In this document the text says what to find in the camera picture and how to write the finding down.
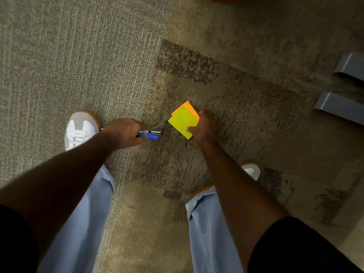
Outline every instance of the gray carpet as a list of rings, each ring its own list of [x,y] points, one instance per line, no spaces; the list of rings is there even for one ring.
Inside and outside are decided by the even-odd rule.
[[[171,0],[5,0],[1,184],[62,152],[75,110],[102,123],[139,119]],[[110,167],[117,187],[94,271],[104,259],[131,150]]]

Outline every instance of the pant leg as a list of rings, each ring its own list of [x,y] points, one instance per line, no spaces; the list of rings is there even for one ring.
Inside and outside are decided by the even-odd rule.
[[[186,204],[195,273],[243,273],[215,188]]]
[[[111,203],[114,179],[103,165],[57,234],[38,273],[91,273]]]

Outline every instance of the sticky note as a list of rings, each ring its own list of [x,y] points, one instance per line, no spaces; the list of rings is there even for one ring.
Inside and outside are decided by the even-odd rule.
[[[178,107],[175,111],[173,111],[172,116],[181,108],[184,107],[185,109],[187,109],[189,111],[189,113],[191,113],[192,116],[194,116],[194,118],[196,120],[200,119],[200,116],[197,114],[196,110],[192,107],[192,105],[190,104],[189,101],[186,101],[183,105],[181,105],[180,107]]]
[[[177,129],[184,137],[190,139],[192,137],[191,132],[187,132],[186,128],[189,126],[196,126],[198,120],[185,108],[181,107],[174,113],[174,115],[168,120],[168,122]]]

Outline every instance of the shoe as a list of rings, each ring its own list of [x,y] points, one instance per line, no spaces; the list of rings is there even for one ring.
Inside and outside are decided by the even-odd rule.
[[[260,168],[255,163],[244,163],[240,165],[241,168],[249,174],[251,178],[254,179],[254,181],[257,181],[260,176]]]
[[[101,124],[92,112],[79,110],[73,113],[68,121],[64,136],[66,151],[86,142],[100,132],[100,128]]]
[[[257,181],[260,176],[260,168],[255,163],[244,163],[240,165],[241,168],[251,177],[254,179],[254,181]],[[209,184],[206,187],[203,187],[199,189],[197,192],[194,193],[193,197],[197,196],[199,193],[202,193],[203,191],[206,191],[210,188],[212,188],[214,184]]]

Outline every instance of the hand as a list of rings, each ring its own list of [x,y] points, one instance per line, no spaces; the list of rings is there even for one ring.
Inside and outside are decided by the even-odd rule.
[[[136,137],[140,130],[146,130],[145,123],[133,119],[116,119],[107,125],[100,134],[107,135],[114,140],[115,148],[122,149],[142,144],[145,137]]]
[[[198,114],[200,116],[200,120],[198,121],[197,126],[190,126],[186,128],[186,131],[192,133],[197,143],[216,142],[216,137],[220,127],[219,119],[207,109],[201,110]]]

